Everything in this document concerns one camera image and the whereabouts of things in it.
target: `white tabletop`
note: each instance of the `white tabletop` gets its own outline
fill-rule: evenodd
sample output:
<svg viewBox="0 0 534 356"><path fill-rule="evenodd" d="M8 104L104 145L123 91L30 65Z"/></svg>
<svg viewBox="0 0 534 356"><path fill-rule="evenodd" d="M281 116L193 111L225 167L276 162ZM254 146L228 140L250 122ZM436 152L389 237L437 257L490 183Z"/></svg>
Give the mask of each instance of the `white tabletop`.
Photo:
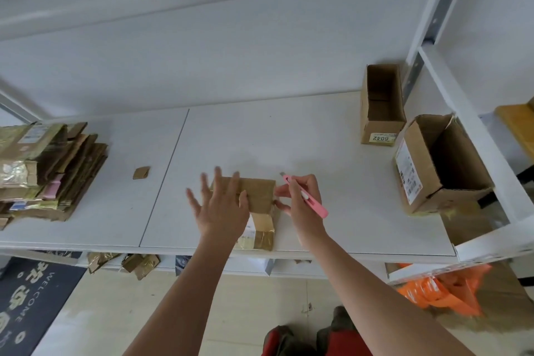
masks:
<svg viewBox="0 0 534 356"><path fill-rule="evenodd" d="M65 222L25 218L0 231L0 248L114 250L137 247L164 179L187 109L89 119L109 156L72 217ZM133 180L137 167L149 177Z"/></svg>
<svg viewBox="0 0 534 356"><path fill-rule="evenodd" d="M403 212L395 148L360 144L359 105L359 93L352 92L190 109L141 246L153 253L197 246L185 189L198 194L200 173L212 177L219 165L225 175L239 170L242 177L280 183L281 171L317 175L330 211L327 231L349 253L454 257L438 215ZM269 257L303 251L283 214Z"/></svg>

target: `right hand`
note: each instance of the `right hand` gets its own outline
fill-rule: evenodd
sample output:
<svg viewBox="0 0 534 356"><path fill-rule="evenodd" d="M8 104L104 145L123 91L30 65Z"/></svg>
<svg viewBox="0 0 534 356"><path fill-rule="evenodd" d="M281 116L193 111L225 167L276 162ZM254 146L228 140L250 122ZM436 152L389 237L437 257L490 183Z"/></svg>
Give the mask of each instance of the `right hand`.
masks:
<svg viewBox="0 0 534 356"><path fill-rule="evenodd" d="M277 186L275 195L278 197L290 197L291 206L275 200L276 206L289 214L293 219L293 224L297 231L298 240L301 245L308 250L317 241L327 237L323 219L311 209L311 207L304 203L300 187L308 191L319 203L323 204L321 200L321 193L315 175L309 174L307 176L291 176L290 184L283 184Z"/></svg>

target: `hand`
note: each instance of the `hand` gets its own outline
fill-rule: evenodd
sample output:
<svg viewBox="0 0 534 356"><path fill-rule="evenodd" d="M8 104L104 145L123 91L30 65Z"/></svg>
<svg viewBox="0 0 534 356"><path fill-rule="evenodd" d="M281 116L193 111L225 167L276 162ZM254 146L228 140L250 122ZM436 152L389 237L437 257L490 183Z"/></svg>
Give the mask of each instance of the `hand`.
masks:
<svg viewBox="0 0 534 356"><path fill-rule="evenodd" d="M202 206L198 203L191 189L187 189L187 198L197 219L197 225L202 238L209 236L217 241L236 243L242 235L249 218L247 192L239 195L239 205L236 202L239 172L235 172L226 192L222 191L221 168L215 168L213 195L208 188L208 176L200 175L202 192Z"/></svg>
<svg viewBox="0 0 534 356"><path fill-rule="evenodd" d="M319 203L323 204L317 179L312 174L307 176L291 176L289 185L277 186L275 195L278 197L290 197L291 206L283 204L278 200L275 200L275 204L280 210L291 216L295 229L297 230L298 240L303 247L311 250L311 246L317 239L323 239L327 237L327 234L323 219L308 204L304 203L300 187L298 186L299 184L306 191L310 192Z"/></svg>

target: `white wall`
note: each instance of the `white wall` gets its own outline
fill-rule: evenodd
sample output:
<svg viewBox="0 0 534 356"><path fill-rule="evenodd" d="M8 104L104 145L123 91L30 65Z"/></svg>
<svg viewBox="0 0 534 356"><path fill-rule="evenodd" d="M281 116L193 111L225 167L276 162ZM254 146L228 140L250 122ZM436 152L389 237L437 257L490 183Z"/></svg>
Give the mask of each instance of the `white wall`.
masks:
<svg viewBox="0 0 534 356"><path fill-rule="evenodd" d="M0 77L52 116L356 90L404 61L426 1L205 4L0 42Z"/></svg>
<svg viewBox="0 0 534 356"><path fill-rule="evenodd" d="M479 113L534 96L534 0L458 0L438 44ZM409 107L450 112L428 72Z"/></svg>

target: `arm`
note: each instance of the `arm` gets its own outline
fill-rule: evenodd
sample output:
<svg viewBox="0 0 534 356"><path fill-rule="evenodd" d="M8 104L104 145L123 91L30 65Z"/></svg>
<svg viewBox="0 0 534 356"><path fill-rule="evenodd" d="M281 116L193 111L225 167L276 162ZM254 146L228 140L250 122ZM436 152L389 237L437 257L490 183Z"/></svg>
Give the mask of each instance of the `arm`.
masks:
<svg viewBox="0 0 534 356"><path fill-rule="evenodd" d="M474 356L430 315L382 282L327 235L323 220L304 203L297 184L306 185L321 201L315 176L292 178L290 186L277 188L277 195L291 197L291 206L276 204L293 218L301 244L321 265L373 355Z"/></svg>
<svg viewBox="0 0 534 356"><path fill-rule="evenodd" d="M201 176L202 206L191 190L187 190L200 230L200 243L124 356L198 355L215 289L249 217L245 191L239 196L239 206L236 203L238 183L239 173L236 172L227 192L222 194L221 170L217 167L213 196L207 176L204 173Z"/></svg>

